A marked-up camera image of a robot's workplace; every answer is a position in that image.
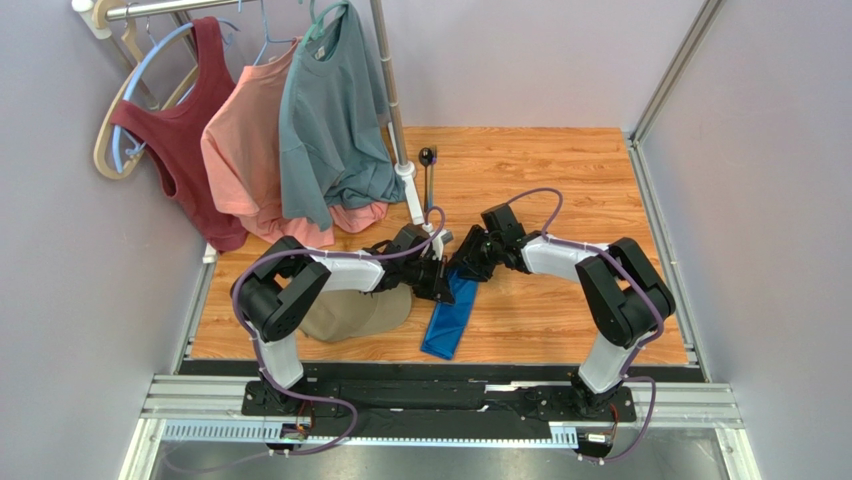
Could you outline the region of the blue cloth napkin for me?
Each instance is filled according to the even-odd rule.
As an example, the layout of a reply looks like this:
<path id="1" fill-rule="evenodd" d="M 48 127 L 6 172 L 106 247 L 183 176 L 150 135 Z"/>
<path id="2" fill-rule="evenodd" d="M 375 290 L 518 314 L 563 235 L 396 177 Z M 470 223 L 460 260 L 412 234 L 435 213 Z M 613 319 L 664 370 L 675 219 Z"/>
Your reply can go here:
<path id="1" fill-rule="evenodd" d="M 455 270 L 449 274 L 449 286 L 455 302 L 435 306 L 420 345 L 421 352 L 443 360 L 455 357 L 473 312 L 479 283 L 462 278 Z"/>

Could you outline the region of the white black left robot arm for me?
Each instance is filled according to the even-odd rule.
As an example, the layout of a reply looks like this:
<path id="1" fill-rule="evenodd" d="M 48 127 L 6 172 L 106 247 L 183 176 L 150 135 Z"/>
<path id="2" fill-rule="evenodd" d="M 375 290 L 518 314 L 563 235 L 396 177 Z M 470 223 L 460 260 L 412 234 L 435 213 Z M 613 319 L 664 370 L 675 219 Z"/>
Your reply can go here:
<path id="1" fill-rule="evenodd" d="M 334 343 L 401 326 L 414 298 L 453 304 L 444 255 L 452 239 L 446 229 L 414 224 L 355 252 L 279 239 L 231 288 L 261 375 L 278 389 L 290 389 L 303 377 L 299 332 Z"/>

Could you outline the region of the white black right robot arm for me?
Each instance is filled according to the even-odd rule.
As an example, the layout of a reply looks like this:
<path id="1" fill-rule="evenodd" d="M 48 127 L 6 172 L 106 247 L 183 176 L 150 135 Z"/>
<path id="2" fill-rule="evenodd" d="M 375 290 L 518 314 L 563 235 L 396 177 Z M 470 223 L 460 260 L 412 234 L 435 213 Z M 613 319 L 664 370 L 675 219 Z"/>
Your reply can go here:
<path id="1" fill-rule="evenodd" d="M 486 282 L 504 266 L 579 284 L 598 330 L 579 368 L 579 387 L 603 395 L 619 386 L 639 350 L 662 335 L 676 311 L 671 290 L 640 245 L 627 237 L 590 244 L 528 232 L 506 203 L 481 217 L 451 257 L 449 271 Z"/>

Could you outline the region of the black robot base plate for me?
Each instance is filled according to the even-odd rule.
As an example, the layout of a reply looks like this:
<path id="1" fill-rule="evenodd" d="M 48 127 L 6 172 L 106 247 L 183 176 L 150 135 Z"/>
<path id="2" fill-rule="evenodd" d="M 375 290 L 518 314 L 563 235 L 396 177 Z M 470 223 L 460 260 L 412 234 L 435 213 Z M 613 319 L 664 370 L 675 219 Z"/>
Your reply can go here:
<path id="1" fill-rule="evenodd" d="M 583 410 L 571 385 L 513 386 L 458 381 L 302 380 L 292 390 L 351 403 L 359 412 L 512 411 L 544 421 L 637 420 L 632 392 L 620 388 L 601 406 Z"/>

